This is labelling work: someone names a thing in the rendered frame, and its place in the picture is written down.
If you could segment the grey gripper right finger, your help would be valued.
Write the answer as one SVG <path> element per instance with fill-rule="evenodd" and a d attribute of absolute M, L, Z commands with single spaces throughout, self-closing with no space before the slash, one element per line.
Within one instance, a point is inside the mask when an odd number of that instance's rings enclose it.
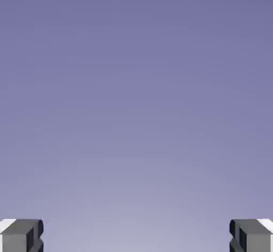
<path fill-rule="evenodd" d="M 229 252 L 273 252 L 273 219 L 233 219 Z"/>

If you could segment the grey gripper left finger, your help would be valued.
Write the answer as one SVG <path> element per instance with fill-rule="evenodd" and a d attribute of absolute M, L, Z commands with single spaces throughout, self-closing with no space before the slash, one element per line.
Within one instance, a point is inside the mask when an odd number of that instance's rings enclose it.
<path fill-rule="evenodd" d="M 0 252 L 44 252 L 43 232 L 40 219 L 0 220 Z"/>

